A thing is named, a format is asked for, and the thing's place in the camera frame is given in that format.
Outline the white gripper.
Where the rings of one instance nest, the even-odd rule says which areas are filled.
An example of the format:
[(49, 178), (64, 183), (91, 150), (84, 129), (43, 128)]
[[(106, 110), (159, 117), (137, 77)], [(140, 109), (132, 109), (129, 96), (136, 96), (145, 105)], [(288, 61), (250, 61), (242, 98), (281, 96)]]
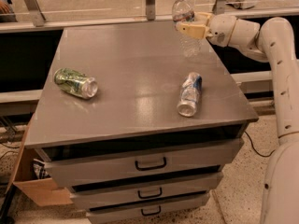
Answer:
[(195, 12), (194, 20), (197, 23), (179, 21), (176, 29), (192, 38), (207, 38), (211, 44), (224, 48), (229, 45), (237, 18), (226, 14), (213, 16), (209, 12)]

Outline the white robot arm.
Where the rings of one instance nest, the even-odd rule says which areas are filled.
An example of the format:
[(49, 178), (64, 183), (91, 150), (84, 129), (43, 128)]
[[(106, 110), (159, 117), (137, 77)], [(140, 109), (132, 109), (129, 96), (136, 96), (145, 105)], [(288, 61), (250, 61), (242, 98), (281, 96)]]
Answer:
[(281, 17), (259, 24), (197, 12), (194, 21), (178, 21), (176, 29), (270, 64), (279, 147), (266, 168), (260, 224), (299, 224), (299, 63), (291, 24)]

